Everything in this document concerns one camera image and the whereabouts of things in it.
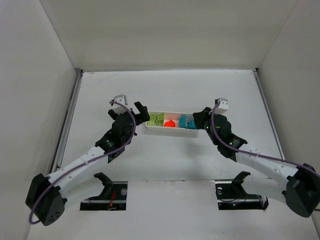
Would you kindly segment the teal long lego brick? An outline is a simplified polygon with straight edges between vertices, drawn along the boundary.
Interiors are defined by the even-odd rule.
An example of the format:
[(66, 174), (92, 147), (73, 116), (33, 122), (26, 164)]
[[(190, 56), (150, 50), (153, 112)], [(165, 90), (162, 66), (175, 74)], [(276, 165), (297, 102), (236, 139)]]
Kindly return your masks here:
[(197, 130), (198, 129), (194, 120), (190, 120), (187, 122), (187, 128), (190, 130)]

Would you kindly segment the light green long brick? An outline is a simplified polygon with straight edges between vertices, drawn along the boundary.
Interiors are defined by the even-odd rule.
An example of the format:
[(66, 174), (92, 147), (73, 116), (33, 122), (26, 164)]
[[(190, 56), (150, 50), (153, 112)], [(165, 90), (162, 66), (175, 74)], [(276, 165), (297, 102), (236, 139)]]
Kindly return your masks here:
[(162, 126), (164, 125), (164, 120), (163, 120), (163, 119), (157, 119), (157, 120), (155, 121), (155, 125), (156, 125), (157, 127), (162, 127)]

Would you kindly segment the teal round lego piece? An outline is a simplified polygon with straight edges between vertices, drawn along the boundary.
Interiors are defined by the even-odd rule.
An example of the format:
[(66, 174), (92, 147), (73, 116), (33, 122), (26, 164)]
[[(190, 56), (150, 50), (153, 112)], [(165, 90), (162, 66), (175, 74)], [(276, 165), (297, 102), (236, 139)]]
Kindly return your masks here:
[(188, 128), (188, 116), (187, 115), (181, 115), (179, 118), (179, 127), (182, 129)]

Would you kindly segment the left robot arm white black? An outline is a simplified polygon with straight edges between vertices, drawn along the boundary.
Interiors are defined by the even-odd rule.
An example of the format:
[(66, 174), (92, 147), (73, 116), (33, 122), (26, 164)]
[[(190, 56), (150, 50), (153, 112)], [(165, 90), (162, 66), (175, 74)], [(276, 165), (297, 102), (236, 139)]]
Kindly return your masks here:
[(113, 182), (103, 173), (103, 167), (125, 151), (137, 135), (137, 126), (148, 122), (150, 115), (139, 101), (134, 104), (139, 113), (114, 100), (110, 104), (124, 111), (108, 111), (113, 119), (111, 129), (94, 146), (69, 165), (48, 175), (39, 173), (32, 179), (25, 199), (30, 208), (28, 222), (31, 225), (49, 226), (73, 204), (111, 191)]

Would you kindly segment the white three-compartment tray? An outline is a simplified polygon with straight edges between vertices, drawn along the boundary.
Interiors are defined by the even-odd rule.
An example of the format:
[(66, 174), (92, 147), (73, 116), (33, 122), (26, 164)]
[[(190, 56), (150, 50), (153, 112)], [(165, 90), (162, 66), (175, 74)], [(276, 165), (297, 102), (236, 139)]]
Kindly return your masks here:
[(188, 121), (195, 121), (191, 113), (181, 113), (181, 112), (165, 112), (165, 111), (149, 111), (150, 115), (157, 115), (159, 113), (164, 113), (164, 123), (173, 120), (176, 123), (176, 127), (164, 127), (164, 126), (148, 126), (147, 122), (144, 124), (144, 133), (148, 135), (159, 135), (167, 137), (185, 137), (185, 138), (197, 138), (199, 135), (199, 129), (188, 129), (180, 128), (179, 119), (180, 116), (188, 116)]

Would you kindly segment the light green lego brick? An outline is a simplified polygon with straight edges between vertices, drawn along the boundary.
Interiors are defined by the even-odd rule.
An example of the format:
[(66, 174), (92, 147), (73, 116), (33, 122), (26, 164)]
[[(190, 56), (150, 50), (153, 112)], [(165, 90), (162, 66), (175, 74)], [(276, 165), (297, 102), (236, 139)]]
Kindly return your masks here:
[(149, 121), (147, 122), (147, 125), (154, 127), (154, 126), (157, 125), (157, 123), (156, 123), (156, 121), (154, 121), (154, 120), (149, 120)]

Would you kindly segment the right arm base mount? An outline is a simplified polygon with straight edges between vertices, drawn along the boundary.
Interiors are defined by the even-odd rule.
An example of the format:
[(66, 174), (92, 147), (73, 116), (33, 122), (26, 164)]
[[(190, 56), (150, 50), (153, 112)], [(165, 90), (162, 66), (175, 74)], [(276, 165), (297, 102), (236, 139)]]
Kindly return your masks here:
[(215, 194), (217, 206), (220, 211), (265, 211), (268, 208), (269, 200), (267, 197), (249, 194), (242, 187), (244, 180), (250, 175), (249, 172), (242, 171), (233, 179), (215, 181)]

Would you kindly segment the light green small brick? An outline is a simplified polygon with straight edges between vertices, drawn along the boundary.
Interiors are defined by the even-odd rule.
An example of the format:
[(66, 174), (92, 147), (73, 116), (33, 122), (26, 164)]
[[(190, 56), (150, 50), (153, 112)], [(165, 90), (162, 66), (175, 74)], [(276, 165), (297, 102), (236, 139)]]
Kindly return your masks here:
[(160, 120), (160, 121), (163, 121), (164, 118), (165, 118), (165, 113), (164, 112), (161, 112), (161, 113), (157, 114), (157, 116), (156, 116), (156, 119)]

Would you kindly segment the orange round lego piece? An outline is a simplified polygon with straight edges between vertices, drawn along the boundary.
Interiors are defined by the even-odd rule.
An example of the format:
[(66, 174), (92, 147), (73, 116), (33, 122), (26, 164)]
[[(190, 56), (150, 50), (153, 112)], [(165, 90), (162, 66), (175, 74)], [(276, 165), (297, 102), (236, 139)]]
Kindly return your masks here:
[(174, 120), (170, 119), (170, 120), (166, 121), (163, 126), (168, 127), (168, 128), (175, 128), (177, 125)]

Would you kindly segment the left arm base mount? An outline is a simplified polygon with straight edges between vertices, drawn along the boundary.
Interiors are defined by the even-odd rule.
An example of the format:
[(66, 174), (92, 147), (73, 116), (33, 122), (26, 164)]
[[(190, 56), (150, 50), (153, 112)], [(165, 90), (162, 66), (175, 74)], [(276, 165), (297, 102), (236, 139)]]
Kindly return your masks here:
[(127, 181), (112, 181), (104, 173), (96, 173), (96, 180), (103, 185), (99, 195), (92, 196), (80, 203), (80, 211), (125, 211), (127, 208)]

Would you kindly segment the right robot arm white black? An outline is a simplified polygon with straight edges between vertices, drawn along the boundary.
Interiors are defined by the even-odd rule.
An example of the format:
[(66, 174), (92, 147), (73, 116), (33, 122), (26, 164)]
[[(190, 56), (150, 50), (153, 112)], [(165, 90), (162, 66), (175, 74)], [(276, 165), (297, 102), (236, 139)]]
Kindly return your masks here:
[(309, 164), (298, 164), (262, 154), (235, 135), (228, 119), (206, 107), (192, 114), (195, 126), (208, 134), (219, 153), (235, 163), (265, 175), (265, 180), (241, 172), (233, 179), (236, 189), (284, 203), (295, 214), (308, 218), (320, 204), (320, 175)]

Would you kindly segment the teal green lego stack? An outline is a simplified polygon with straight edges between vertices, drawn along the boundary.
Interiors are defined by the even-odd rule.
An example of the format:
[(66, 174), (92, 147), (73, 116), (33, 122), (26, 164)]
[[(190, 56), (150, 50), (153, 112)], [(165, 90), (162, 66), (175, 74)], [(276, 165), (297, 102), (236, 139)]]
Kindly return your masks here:
[(156, 114), (151, 114), (150, 115), (150, 120), (151, 121), (155, 121), (157, 119), (157, 115)]

